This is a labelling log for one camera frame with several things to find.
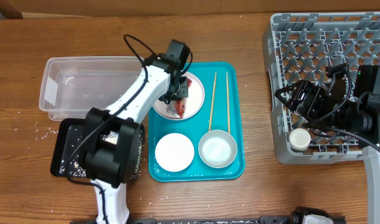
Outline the pink small bowl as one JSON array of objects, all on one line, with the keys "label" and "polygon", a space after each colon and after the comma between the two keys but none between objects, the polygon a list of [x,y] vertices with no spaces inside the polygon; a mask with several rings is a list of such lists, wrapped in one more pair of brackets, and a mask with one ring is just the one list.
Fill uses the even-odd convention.
[{"label": "pink small bowl", "polygon": [[194,146],[183,134],[171,133],[162,137],[155,148],[158,165],[168,172],[180,172],[186,169],[194,159]]}]

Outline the white tissue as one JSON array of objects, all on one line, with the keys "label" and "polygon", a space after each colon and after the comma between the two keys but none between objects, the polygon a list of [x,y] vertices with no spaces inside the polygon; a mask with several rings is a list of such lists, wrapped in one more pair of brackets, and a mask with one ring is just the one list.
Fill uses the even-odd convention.
[{"label": "white tissue", "polygon": [[176,103],[174,101],[172,101],[172,102],[170,102],[170,104],[166,108],[166,112],[167,112],[169,117],[172,117],[172,118],[178,118],[179,117],[175,104]]}]

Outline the white cup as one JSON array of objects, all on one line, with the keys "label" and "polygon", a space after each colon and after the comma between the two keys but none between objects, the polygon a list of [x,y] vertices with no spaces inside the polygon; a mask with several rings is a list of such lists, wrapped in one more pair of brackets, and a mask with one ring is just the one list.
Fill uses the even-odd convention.
[{"label": "white cup", "polygon": [[306,129],[296,128],[290,132],[289,142],[295,152],[306,151],[311,142],[310,133]]}]

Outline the red foil wrapper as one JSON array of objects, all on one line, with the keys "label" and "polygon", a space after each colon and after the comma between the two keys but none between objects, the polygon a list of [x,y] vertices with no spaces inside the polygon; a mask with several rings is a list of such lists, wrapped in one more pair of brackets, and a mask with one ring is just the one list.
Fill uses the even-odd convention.
[{"label": "red foil wrapper", "polygon": [[[192,80],[189,79],[189,86],[191,86]],[[186,100],[187,98],[183,98],[182,100],[176,100],[175,101],[175,106],[178,112],[178,115],[180,118],[184,117],[184,113],[186,111]]]}]

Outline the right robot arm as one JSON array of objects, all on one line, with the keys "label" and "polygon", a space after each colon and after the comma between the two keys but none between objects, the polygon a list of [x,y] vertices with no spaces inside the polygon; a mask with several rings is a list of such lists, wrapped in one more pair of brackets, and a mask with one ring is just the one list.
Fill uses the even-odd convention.
[{"label": "right robot arm", "polygon": [[380,223],[380,65],[359,66],[354,82],[347,63],[327,66],[325,73],[323,86],[300,80],[274,96],[306,119],[302,130],[358,140],[368,180],[368,223]]}]

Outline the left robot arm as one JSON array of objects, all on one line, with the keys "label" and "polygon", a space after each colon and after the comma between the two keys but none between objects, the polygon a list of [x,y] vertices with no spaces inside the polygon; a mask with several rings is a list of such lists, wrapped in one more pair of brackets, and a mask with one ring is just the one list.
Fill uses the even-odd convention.
[{"label": "left robot arm", "polygon": [[126,183],[138,175],[142,121],[156,101],[170,104],[188,96],[185,73],[192,63],[190,48],[172,40],[165,53],[141,59],[136,81],[116,102],[92,108],[84,119],[83,141],[72,153],[95,189],[95,223],[126,223]]}]

